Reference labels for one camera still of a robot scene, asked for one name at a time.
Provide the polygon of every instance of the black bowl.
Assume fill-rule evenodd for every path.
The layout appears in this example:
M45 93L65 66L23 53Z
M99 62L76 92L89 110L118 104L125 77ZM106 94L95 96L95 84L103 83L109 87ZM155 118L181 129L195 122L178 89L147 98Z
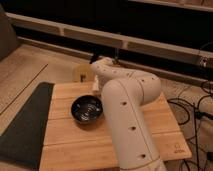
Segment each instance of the black bowl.
M78 123L88 124L100 117L103 113L103 108L101 101L97 97L85 95L73 102L71 113Z

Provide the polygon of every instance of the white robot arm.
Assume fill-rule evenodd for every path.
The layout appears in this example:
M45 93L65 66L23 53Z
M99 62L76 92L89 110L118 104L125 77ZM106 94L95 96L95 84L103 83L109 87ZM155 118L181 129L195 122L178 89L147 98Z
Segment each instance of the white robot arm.
M166 171L140 106L155 100L161 83L154 74L109 66L110 58L92 64L100 79L102 104L121 170Z

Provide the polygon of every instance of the wooden surface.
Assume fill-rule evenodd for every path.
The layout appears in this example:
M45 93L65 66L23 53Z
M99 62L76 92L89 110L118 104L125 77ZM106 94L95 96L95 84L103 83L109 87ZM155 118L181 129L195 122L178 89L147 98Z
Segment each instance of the wooden surface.
M49 111L40 170L95 170L118 166L104 116L93 125L78 125L70 115L72 102L92 94L92 82L56 84ZM163 94L142 108L163 160L191 157Z

